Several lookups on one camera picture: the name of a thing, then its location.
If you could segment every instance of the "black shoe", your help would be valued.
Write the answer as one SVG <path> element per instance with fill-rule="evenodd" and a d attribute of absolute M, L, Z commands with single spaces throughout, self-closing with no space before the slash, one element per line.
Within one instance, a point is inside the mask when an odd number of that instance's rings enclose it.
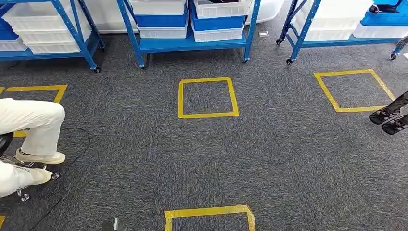
<path fill-rule="evenodd" d="M 401 121 L 400 118 L 392 119 L 385 124 L 381 125 L 381 128 L 388 134 L 394 135 L 405 128 L 408 128 L 408 124 Z"/>
<path fill-rule="evenodd" d="M 382 124 L 385 121 L 391 119 L 392 117 L 398 115 L 401 112 L 400 109 L 397 109 L 396 111 L 392 112 L 388 107 L 383 107 L 380 110 L 372 113 L 369 118 L 371 122 L 374 124 Z"/>

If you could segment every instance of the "blue plastic bin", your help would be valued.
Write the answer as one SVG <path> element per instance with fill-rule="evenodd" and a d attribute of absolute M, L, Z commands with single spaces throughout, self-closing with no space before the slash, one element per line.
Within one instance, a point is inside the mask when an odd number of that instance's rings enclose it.
<path fill-rule="evenodd" d="M 0 41 L 14 41 L 18 38 L 18 35 L 16 35 L 12 31 L 0 31 Z"/>
<path fill-rule="evenodd" d="M 197 18 L 197 10 L 193 1 L 189 1 L 189 8 L 191 23 L 194 24 L 195 31 L 242 28 L 246 18 L 246 16 L 234 16 L 199 19 Z"/>
<path fill-rule="evenodd" d="M 398 0 L 375 0 L 376 4 L 395 5 Z M 408 0 L 398 6 L 399 13 L 371 13 L 366 12 L 366 16 L 361 20 L 363 26 L 408 26 Z"/>
<path fill-rule="evenodd" d="M 184 27 L 188 10 L 184 7 L 183 15 L 135 15 L 138 27 Z"/>
<path fill-rule="evenodd" d="M 0 31 L 12 31 L 13 30 L 12 27 L 1 18 L 13 6 L 14 4 L 3 4 L 2 6 L 0 6 Z"/>

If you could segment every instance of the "shelf frame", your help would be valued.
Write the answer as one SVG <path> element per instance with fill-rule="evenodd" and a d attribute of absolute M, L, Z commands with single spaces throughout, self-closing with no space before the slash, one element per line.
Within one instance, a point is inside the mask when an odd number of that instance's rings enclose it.
<path fill-rule="evenodd" d="M 287 64 L 291 64 L 294 61 L 296 61 L 297 55 L 299 54 L 299 51 L 302 48 L 383 44 L 383 43 L 395 43 L 398 42 L 399 40 L 399 38 L 356 38 L 353 35 L 351 35 L 348 40 L 342 41 L 305 41 L 305 37 L 312 24 L 312 20 L 315 17 L 316 12 L 320 6 L 321 0 L 312 0 L 313 1 L 312 8 L 309 14 L 307 15 L 306 22 L 303 25 L 302 31 L 300 33 L 294 28 L 294 26 L 291 24 L 291 21 L 307 1 L 308 0 L 303 0 L 299 4 L 299 6 L 296 7 L 299 0 L 292 0 L 292 3 L 289 7 L 289 12 L 286 16 L 286 20 L 283 25 L 282 32 L 280 34 L 281 36 L 279 37 L 278 40 L 276 40 L 276 43 L 279 45 L 285 39 L 287 39 L 291 47 L 293 48 L 293 52 L 290 58 L 286 60 Z M 288 34 L 289 29 L 293 31 L 295 38 L 297 39 L 296 42 L 294 42 L 294 38 L 292 38 L 291 35 Z"/>
<path fill-rule="evenodd" d="M 75 0 L 70 0 L 72 12 L 74 15 L 75 25 L 69 19 L 65 9 L 63 8 L 59 0 L 0 0 L 0 4 L 11 4 L 11 3 L 29 3 L 29 2 L 51 2 L 58 14 L 61 16 L 66 27 L 80 48 L 80 52 L 75 53 L 44 53 L 44 54 L 33 54 L 29 48 L 25 51 L 0 51 L 0 61 L 12 61 L 12 60 L 35 60 L 35 59 L 58 59 L 58 58 L 74 58 L 74 57 L 84 57 L 88 62 L 91 70 L 95 72 L 100 72 L 100 68 L 96 65 L 93 55 L 97 48 L 102 52 L 105 48 L 105 43 L 101 39 L 98 29 L 89 13 L 89 10 L 84 2 L 84 0 L 77 0 L 88 23 L 92 29 L 92 33 L 87 41 L 84 41 L 82 36 L 82 30 L 80 26 L 80 21 L 78 17 L 77 8 L 75 6 Z"/>
<path fill-rule="evenodd" d="M 243 61 L 247 62 L 250 59 L 252 40 L 256 28 L 256 20 L 258 18 L 259 6 L 261 0 L 254 1 L 254 9 L 251 16 L 251 24 L 249 27 L 247 37 L 242 34 L 241 39 L 227 40 L 227 41 L 214 41 L 214 42 L 192 42 L 194 39 L 191 26 L 189 25 L 186 38 L 140 38 L 138 42 L 133 31 L 132 23 L 127 14 L 127 11 L 132 15 L 133 20 L 137 23 L 137 20 L 133 14 L 133 8 L 127 0 L 116 0 L 119 6 L 120 12 L 123 17 L 123 21 L 126 26 L 127 34 L 129 35 L 130 43 L 136 56 L 136 63 L 140 68 L 145 67 L 143 59 L 144 54 L 150 53 L 162 53 L 173 51 L 200 51 L 200 50 L 217 50 L 217 49 L 229 49 L 229 48 L 244 48 Z"/>

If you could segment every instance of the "shoe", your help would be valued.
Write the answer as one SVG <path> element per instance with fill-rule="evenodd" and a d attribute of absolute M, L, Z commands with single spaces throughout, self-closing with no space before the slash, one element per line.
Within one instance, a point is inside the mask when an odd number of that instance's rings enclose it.
<path fill-rule="evenodd" d="M 48 165 L 57 165 L 65 161 L 65 155 L 60 152 L 51 156 L 28 155 L 21 151 L 21 148 L 15 151 L 15 158 L 23 162 L 40 162 Z"/>
<path fill-rule="evenodd" d="M 391 119 L 392 117 L 398 115 L 401 112 L 400 109 L 397 109 L 396 111 L 392 112 L 388 107 L 381 108 L 380 110 L 372 113 L 369 116 L 369 119 L 371 122 L 374 124 L 382 124 L 385 121 Z"/>
<path fill-rule="evenodd" d="M 44 184 L 51 180 L 51 173 L 43 169 L 14 165 L 14 170 L 18 174 L 19 189 L 30 185 Z"/>
<path fill-rule="evenodd" d="M 394 135 L 405 128 L 408 128 L 408 124 L 405 124 L 401 119 L 393 119 L 387 123 L 381 125 L 381 128 L 388 134 Z"/>

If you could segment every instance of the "white pants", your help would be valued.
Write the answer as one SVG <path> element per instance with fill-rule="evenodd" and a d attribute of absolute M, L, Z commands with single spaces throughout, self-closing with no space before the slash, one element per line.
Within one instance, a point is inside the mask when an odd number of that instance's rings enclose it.
<path fill-rule="evenodd" d="M 63 107 L 53 102 L 0 99 L 0 134 L 30 128 L 21 150 L 30 155 L 54 155 L 65 118 Z M 29 184 L 13 165 L 0 161 L 0 197 Z"/>

